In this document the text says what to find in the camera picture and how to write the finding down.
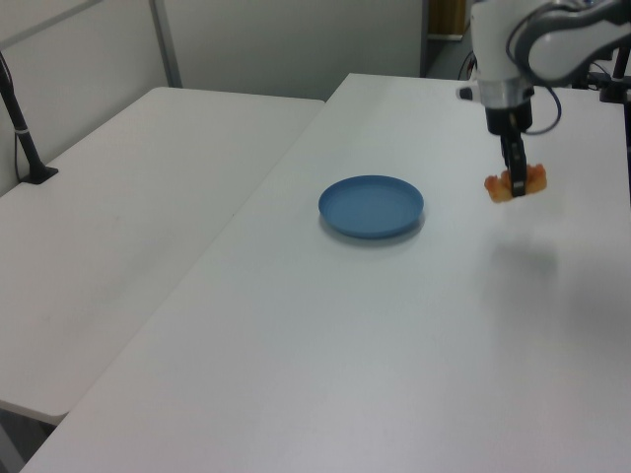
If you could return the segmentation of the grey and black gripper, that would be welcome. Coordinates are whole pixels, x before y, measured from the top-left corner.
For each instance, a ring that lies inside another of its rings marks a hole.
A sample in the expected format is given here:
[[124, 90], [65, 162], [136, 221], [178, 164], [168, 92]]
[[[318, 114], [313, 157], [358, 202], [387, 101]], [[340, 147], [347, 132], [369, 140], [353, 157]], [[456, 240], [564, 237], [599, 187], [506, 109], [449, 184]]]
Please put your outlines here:
[[502, 157], [510, 174], [513, 197], [526, 195], [526, 157], [520, 135], [532, 126], [530, 99], [534, 88], [524, 78], [480, 81], [480, 101], [485, 108], [488, 131], [500, 136]]

